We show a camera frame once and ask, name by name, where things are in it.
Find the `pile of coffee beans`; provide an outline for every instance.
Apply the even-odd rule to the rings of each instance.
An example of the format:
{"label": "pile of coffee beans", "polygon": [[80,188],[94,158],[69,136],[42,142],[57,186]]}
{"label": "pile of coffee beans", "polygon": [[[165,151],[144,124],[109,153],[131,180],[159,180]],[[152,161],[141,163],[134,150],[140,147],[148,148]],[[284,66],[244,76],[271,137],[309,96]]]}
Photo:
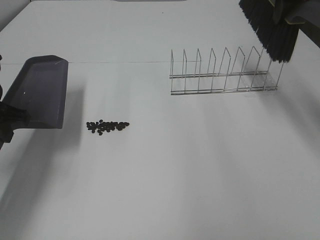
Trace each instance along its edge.
{"label": "pile of coffee beans", "polygon": [[100,121],[96,122],[87,122],[86,127],[89,131],[91,131],[93,134],[97,132],[100,136],[104,134],[104,132],[110,133],[111,131],[118,130],[122,131],[126,127],[128,127],[130,123],[128,122],[117,122],[117,121],[103,121],[102,119]]}

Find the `dish rack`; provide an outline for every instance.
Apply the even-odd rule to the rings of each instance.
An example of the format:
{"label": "dish rack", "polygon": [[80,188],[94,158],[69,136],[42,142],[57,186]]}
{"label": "dish rack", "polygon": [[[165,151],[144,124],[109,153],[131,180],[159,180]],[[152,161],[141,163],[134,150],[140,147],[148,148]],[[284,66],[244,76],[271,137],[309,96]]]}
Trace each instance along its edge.
{"label": "dish rack", "polygon": [[204,68],[199,48],[195,60],[188,61],[183,50],[182,61],[177,62],[171,50],[171,95],[275,91],[284,64],[273,62],[263,53],[263,49],[259,52],[253,46],[246,58],[239,46],[232,61],[230,51],[225,47],[221,62],[218,63],[216,53],[211,48]]}

